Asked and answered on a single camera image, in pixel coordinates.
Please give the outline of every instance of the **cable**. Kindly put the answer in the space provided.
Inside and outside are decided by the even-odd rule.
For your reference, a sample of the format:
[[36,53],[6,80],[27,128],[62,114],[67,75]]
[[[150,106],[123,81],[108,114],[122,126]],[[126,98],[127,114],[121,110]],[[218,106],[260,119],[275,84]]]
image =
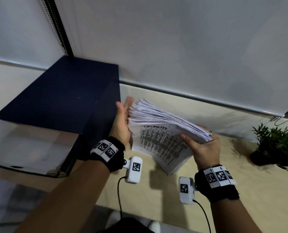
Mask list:
[[210,223],[209,223],[209,220],[208,220],[208,217],[206,215],[206,212],[204,211],[203,207],[201,206],[200,203],[198,203],[196,200],[193,200],[195,203],[199,204],[199,206],[201,207],[202,211],[204,212],[204,215],[206,216],[206,219],[207,219],[207,222],[208,222],[208,226],[209,226],[209,231],[211,233],[211,227],[210,227]]
[[119,182],[124,179],[124,178],[127,178],[126,176],[123,176],[119,179],[118,181],[118,185],[117,185],[117,193],[118,193],[118,202],[119,202],[119,208],[120,208],[120,218],[123,218],[123,211],[121,209],[121,203],[120,203],[120,196],[119,196]]

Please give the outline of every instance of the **white wall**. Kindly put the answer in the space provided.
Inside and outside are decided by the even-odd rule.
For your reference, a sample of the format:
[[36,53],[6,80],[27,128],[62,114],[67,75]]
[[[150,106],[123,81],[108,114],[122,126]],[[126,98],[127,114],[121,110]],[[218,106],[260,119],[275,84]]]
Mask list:
[[123,81],[288,111],[288,0],[55,1],[74,54]]
[[[0,64],[0,110],[42,73],[43,71],[40,70]],[[205,125],[214,132],[227,136],[243,137],[255,141],[254,134],[251,131],[252,126],[264,123],[274,127],[274,123],[269,121],[270,116],[247,113],[124,84],[120,85],[120,94],[122,101],[127,96],[132,96],[135,100],[146,98],[170,113],[195,124]],[[277,123],[280,124],[283,121],[286,121],[286,119],[281,119]]]
[[63,55],[40,0],[0,0],[0,61],[47,69]]

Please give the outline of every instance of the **shoe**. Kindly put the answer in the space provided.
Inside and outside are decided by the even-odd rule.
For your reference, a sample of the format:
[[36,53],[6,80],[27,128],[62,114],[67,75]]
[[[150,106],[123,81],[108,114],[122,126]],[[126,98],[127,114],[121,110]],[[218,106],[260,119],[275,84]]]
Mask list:
[[160,224],[157,221],[151,221],[147,228],[154,233],[160,233]]
[[112,213],[110,214],[105,229],[115,225],[116,223],[118,223],[120,221],[120,212],[118,210],[112,211]]

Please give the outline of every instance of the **black pants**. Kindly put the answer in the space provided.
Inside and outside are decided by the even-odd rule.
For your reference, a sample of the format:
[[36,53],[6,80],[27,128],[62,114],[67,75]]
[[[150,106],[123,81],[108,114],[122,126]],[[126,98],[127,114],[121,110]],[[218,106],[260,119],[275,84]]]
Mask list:
[[104,233],[112,233],[112,232],[123,232],[123,233],[135,233],[135,232],[143,232],[143,233],[152,233],[146,226],[140,223],[138,220],[135,220],[131,217],[125,217],[121,219],[115,225],[105,229]]

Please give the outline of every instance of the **person's left hand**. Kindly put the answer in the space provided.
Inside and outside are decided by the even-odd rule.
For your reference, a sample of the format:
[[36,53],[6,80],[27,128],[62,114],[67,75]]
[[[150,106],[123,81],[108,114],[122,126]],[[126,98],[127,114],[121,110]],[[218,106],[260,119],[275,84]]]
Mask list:
[[115,137],[125,147],[130,140],[128,117],[129,117],[129,109],[132,104],[133,104],[133,98],[130,96],[126,98],[124,106],[121,102],[116,102],[117,114],[112,129],[109,133],[109,136]]

